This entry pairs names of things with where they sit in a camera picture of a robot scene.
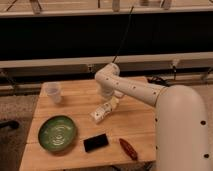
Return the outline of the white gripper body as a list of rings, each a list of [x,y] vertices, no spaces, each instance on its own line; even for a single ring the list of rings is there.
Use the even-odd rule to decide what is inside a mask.
[[[113,97],[116,97],[118,99],[121,99],[124,97],[124,94],[118,90],[115,90],[113,88],[109,88],[103,85],[99,85],[98,93],[102,96],[105,100],[110,100]]]

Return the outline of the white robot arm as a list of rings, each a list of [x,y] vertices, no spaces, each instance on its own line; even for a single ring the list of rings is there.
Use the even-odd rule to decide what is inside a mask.
[[[119,72],[109,63],[95,80],[105,97],[117,90],[155,108],[157,171],[213,171],[202,97],[188,86],[144,83],[122,78]]]

